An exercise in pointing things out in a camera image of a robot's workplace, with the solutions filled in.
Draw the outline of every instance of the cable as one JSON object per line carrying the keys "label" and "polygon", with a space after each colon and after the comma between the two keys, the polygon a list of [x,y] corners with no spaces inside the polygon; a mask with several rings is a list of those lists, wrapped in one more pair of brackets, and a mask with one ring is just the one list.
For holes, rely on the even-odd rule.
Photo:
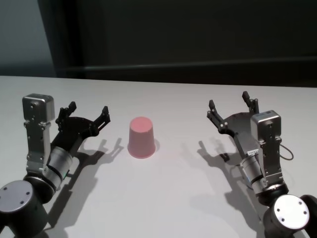
{"label": "cable", "polygon": [[291,157],[291,158],[285,158],[285,157],[282,156],[281,154],[279,154],[279,156],[280,156],[282,159],[284,159],[284,160],[288,160],[288,161],[293,160],[293,158],[294,158],[293,152],[292,152],[290,149],[288,149],[286,146],[282,145],[282,144],[280,144],[280,146],[282,146],[285,150],[287,150],[287,151],[291,154],[292,157]]}

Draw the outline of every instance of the white table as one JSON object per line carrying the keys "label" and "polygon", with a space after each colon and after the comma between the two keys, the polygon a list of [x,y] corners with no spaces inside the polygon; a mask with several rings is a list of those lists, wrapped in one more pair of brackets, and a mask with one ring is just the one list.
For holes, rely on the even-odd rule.
{"label": "white table", "polygon": [[[97,150],[105,154],[83,168],[71,190],[64,189],[55,211],[69,195],[68,202],[42,238],[263,238],[263,227],[233,166],[240,160],[235,146],[206,117],[210,99],[224,118],[247,111],[244,90],[259,99],[260,111],[272,109],[282,117],[282,143],[295,155],[291,162],[281,160],[289,193],[317,196],[317,89],[31,77],[0,77],[0,186],[26,174],[23,96],[53,96],[56,115],[75,101],[74,116],[88,119],[107,105],[111,123],[80,149],[88,155]],[[126,149],[129,123],[137,116],[153,121],[159,143],[147,159],[133,158]],[[54,122],[50,132],[53,140]],[[230,155],[229,164],[221,153]],[[281,153],[289,156],[283,149]],[[70,173],[77,165],[74,159]],[[48,211],[60,191],[45,205]],[[13,235],[6,228],[0,237]]]}

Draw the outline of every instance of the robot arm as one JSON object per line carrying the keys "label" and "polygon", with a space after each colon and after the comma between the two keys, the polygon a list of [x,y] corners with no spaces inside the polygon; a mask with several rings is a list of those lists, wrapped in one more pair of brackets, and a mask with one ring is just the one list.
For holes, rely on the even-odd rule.
{"label": "robot arm", "polygon": [[23,98],[24,126],[29,152],[27,175],[0,189],[0,232],[10,227],[16,237],[33,237],[43,230],[48,214],[43,204],[49,202],[65,179],[73,156],[82,142],[97,136],[109,122],[108,108],[95,120],[70,117],[75,102],[61,108],[56,120],[58,134],[50,143],[50,121],[54,119],[51,96],[30,94]]}
{"label": "robot arm", "polygon": [[220,134],[230,135],[242,158],[242,175],[252,187],[260,204],[268,209],[263,217],[266,237],[288,238],[307,228],[309,236],[317,237],[317,199],[304,195],[288,195],[280,166],[281,117],[274,111],[259,113],[257,99],[242,95],[248,113],[237,113],[226,119],[218,114],[213,100],[207,117]]}

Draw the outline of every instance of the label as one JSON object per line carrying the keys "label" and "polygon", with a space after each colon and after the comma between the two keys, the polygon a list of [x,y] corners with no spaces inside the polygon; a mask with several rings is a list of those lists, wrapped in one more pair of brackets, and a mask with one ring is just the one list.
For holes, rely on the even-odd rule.
{"label": "label", "polygon": [[248,156],[255,155],[258,151],[259,151],[258,149],[250,150],[250,151],[248,151]]}

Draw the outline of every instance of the upside-down cup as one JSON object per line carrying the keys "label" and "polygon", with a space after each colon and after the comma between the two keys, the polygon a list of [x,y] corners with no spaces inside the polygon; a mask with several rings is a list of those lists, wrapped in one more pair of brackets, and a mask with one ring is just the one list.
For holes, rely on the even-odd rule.
{"label": "upside-down cup", "polygon": [[137,117],[130,123],[128,151],[138,159],[150,157],[155,152],[153,124],[149,118]]}

